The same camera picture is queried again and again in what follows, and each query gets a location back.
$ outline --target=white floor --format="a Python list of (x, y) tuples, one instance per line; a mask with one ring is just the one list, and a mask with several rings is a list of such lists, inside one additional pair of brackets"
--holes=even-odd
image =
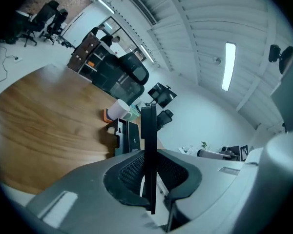
[[(0, 93), (20, 78), (45, 65), (53, 64), (56, 66), (63, 66), (68, 63), (71, 53), (73, 52), (72, 48), (66, 48), (57, 42), (54, 45), (52, 45), (50, 41), (42, 42), (39, 39), (37, 39), (37, 42), (37, 46), (28, 42), (26, 47), (24, 47), (24, 41), (22, 40), (16, 42), (14, 45), (0, 43), (0, 80), (4, 79), (6, 76), (6, 72), (2, 65), (5, 55), (13, 55), (23, 59), (17, 63), (15, 63), (14, 58), (7, 58), (4, 61), (3, 64), (8, 73), (7, 79), (0, 82)], [(4, 184), (1, 185), (10, 199), (23, 206), (35, 196), (10, 188)]]

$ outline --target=air vent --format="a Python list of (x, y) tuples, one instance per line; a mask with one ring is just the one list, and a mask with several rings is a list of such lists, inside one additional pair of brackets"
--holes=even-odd
[(145, 18), (149, 21), (151, 25), (157, 24), (154, 16), (150, 13), (150, 11), (145, 7), (145, 5), (140, 0), (130, 0), (145, 16)]

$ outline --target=black monitor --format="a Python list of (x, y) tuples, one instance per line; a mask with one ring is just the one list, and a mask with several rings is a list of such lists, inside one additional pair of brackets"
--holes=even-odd
[(151, 88), (148, 94), (161, 106), (161, 108), (165, 108), (177, 96), (169, 88), (164, 87), (160, 83), (157, 83)]

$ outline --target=wooden table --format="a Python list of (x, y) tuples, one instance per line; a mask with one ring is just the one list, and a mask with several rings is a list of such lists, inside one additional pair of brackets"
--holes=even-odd
[(102, 118), (115, 100), (67, 67), (48, 65), (12, 84), (0, 94), (0, 179), (37, 194), (113, 156), (116, 137)]

